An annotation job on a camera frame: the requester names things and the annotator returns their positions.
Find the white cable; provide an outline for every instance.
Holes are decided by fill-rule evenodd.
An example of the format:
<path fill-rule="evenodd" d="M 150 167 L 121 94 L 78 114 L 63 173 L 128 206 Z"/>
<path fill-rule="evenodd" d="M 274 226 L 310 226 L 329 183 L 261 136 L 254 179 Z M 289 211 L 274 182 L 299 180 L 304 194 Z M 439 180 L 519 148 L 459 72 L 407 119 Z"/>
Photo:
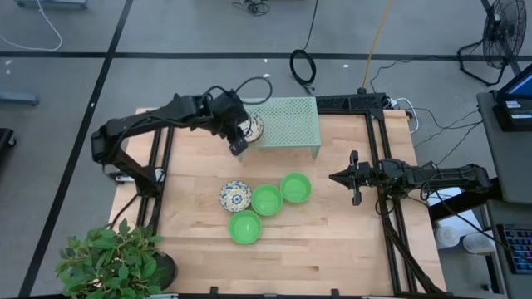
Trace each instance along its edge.
<path fill-rule="evenodd" d="M 46 49 L 46 48 L 38 48 L 38 47 L 25 47 L 25 46 L 21 46 L 21 45 L 18 45 L 14 42 L 10 42 L 8 41 L 5 37 L 3 37 L 1 34 L 0 34 L 0 38 L 2 38 L 6 43 L 10 44 L 11 46 L 14 46 L 14 47 L 19 47 L 19 48 L 22 48 L 22 49 L 26 49 L 26 50 L 34 50 L 34 51 L 57 51 L 57 49 L 59 49 L 62 45 L 63 45 L 63 38 L 61 37 L 61 34 L 59 34 L 59 32 L 56 30 L 56 28 L 52 25 L 52 23 L 50 22 L 50 20 L 48 20 L 48 17 L 46 14 L 44 14 L 44 10 L 42 9 L 42 6 L 41 6 L 41 0 L 36 0 L 37 1 L 37 5 L 39 6 L 39 12 L 42 14 L 42 16 L 44 17 L 44 19 L 47 21 L 48 25 L 50 25 L 50 27 L 52 28 L 52 30 L 57 34 L 57 37 L 59 37 L 59 45 L 53 49 Z"/>
<path fill-rule="evenodd" d="M 400 101 L 400 100 L 405 101 L 410 106 L 410 108 L 412 109 L 412 114 L 414 115 L 414 120 L 416 120 L 416 128 L 414 130 L 410 131 L 410 134 L 412 134 L 412 133 L 416 132 L 417 129 L 419 129 L 419 120 L 417 119 L 416 109 L 414 109 L 414 106 L 412 105 L 412 103 L 407 98 L 399 98 L 399 99 L 395 99 L 395 100 L 390 98 L 390 103 L 392 103 L 392 106 L 395 107 L 397 105 L 397 102 Z"/>

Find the plant pot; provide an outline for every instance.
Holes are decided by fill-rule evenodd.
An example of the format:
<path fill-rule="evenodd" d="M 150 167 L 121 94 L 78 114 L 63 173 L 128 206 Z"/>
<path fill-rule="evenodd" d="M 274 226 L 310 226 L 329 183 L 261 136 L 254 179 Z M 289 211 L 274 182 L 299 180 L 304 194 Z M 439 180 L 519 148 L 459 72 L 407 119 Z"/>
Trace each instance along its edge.
<path fill-rule="evenodd" d="M 160 289 L 164 291 L 177 277 L 178 268 L 174 259 L 168 254 L 164 256 L 155 255 L 155 261 L 157 262 L 157 268 L 165 271 L 165 275 L 160 279 Z"/>

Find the decorative plate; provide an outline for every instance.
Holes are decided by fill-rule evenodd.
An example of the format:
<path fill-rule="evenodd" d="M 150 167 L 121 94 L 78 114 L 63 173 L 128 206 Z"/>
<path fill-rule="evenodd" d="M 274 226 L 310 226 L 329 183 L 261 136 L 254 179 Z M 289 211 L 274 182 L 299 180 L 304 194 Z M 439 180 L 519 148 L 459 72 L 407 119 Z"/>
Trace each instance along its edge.
<path fill-rule="evenodd" d="M 243 181 L 230 181 L 219 192 L 219 202 L 230 212 L 240 212 L 251 203 L 251 188 Z"/>
<path fill-rule="evenodd" d="M 251 119 L 251 130 L 249 129 L 249 119 Z M 240 129 L 245 134 L 245 139 L 248 142 L 254 142 L 264 132 L 264 123 L 263 119 L 260 118 L 257 114 L 249 113 L 249 119 L 239 125 Z"/>

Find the yellow cable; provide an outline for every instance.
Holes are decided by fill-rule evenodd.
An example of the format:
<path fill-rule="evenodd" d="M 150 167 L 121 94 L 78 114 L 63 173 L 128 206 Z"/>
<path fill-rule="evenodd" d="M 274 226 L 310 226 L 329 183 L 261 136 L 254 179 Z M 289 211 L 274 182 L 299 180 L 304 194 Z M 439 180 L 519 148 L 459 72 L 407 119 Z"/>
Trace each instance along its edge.
<path fill-rule="evenodd" d="M 392 6 L 392 0 L 388 0 L 388 3 L 386 5 L 386 11 L 382 15 L 381 23 L 379 24 L 379 28 L 377 29 L 377 33 L 375 34 L 375 37 L 373 38 L 372 49 L 369 51 L 369 56 L 367 57 L 366 73 L 364 74 L 364 81 L 362 82 L 362 88 L 364 88 L 364 86 L 366 85 L 367 74 L 369 73 L 369 66 L 372 63 L 373 50 L 375 49 L 375 45 L 377 44 L 377 40 L 379 39 L 379 35 L 381 35 L 382 27 L 384 26 L 384 22 L 386 22 L 386 18 L 388 17 L 388 13 L 390 13 L 390 7 L 391 6 Z"/>

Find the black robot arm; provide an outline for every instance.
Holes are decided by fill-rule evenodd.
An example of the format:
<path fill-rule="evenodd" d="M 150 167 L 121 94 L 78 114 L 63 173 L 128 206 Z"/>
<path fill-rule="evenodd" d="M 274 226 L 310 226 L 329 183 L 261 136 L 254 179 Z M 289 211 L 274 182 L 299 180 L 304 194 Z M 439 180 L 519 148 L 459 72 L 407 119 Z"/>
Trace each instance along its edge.
<path fill-rule="evenodd" d="M 112 164 L 135 180 L 139 195 L 154 197 L 160 192 L 155 168 L 141 166 L 121 148 L 125 138 L 174 126 L 201 128 L 212 135 L 227 138 L 233 155 L 247 147 L 238 124 L 246 121 L 243 103 L 235 91 L 224 91 L 212 98 L 209 93 L 199 96 L 178 96 L 166 106 L 138 115 L 107 121 L 91 135 L 92 159 L 98 164 Z"/>
<path fill-rule="evenodd" d="M 359 187 L 381 187 L 388 198 L 405 198 L 413 189 L 427 192 L 449 187 L 460 187 L 477 193 L 487 192 L 491 186 L 486 170 L 475 164 L 460 168 L 440 169 L 432 162 L 421 167 L 410 166 L 398 159 L 383 159 L 376 167 L 368 162 L 358 163 L 358 152 L 351 152 L 349 167 L 329 178 L 348 189 L 353 189 L 353 205 L 362 202 Z"/>

